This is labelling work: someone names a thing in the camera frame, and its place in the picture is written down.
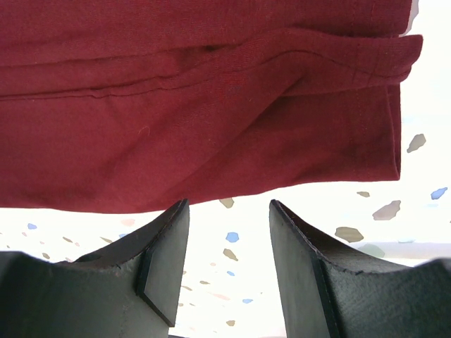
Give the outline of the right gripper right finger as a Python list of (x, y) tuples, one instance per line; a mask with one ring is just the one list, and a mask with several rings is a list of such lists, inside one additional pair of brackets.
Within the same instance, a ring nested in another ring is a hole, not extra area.
[(449, 337), (450, 260), (415, 267), (362, 253), (269, 206), (289, 337)]

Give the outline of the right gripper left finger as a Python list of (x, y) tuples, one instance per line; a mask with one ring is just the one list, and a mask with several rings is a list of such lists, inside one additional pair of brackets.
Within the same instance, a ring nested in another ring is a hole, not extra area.
[(190, 226), (187, 200), (76, 261), (1, 253), (2, 337), (167, 337)]

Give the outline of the dark red t-shirt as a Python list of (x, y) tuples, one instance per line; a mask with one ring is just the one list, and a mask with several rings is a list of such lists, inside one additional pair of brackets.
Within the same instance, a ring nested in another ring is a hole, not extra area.
[(1, 206), (398, 180), (416, 1), (2, 1)]

